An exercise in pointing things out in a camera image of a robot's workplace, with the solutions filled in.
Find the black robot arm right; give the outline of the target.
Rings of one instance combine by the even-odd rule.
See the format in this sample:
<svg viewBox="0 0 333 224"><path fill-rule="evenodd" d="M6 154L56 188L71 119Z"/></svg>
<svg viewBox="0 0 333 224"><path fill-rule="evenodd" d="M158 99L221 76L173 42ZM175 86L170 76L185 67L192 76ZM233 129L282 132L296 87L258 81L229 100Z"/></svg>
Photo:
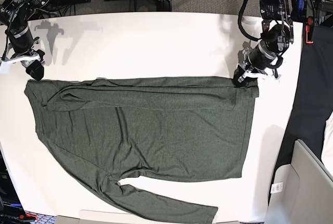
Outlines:
<svg viewBox="0 0 333 224"><path fill-rule="evenodd" d="M5 50L1 57L1 73L10 65L20 62L26 73L34 80L44 77L44 55L42 50L33 49L39 38L32 36L28 19L42 9L50 0L5 0L1 5L1 24L7 27Z"/></svg>

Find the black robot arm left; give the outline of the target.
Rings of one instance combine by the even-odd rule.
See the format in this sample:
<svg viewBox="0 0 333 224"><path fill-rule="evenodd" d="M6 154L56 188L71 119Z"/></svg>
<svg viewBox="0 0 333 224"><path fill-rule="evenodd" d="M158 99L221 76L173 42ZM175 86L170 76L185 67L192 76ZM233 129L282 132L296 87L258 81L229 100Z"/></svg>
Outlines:
<svg viewBox="0 0 333 224"><path fill-rule="evenodd" d="M237 65L233 77L236 87L245 87L249 82L266 77L266 69L273 72L273 78L279 78L277 69L283 63L283 54L294 41L293 20L288 0L259 0L262 18L262 33L254 37L246 32L242 25L243 15L248 3L244 0L238 13L237 24L247 39L256 42L254 48L245 47L244 60Z"/></svg>

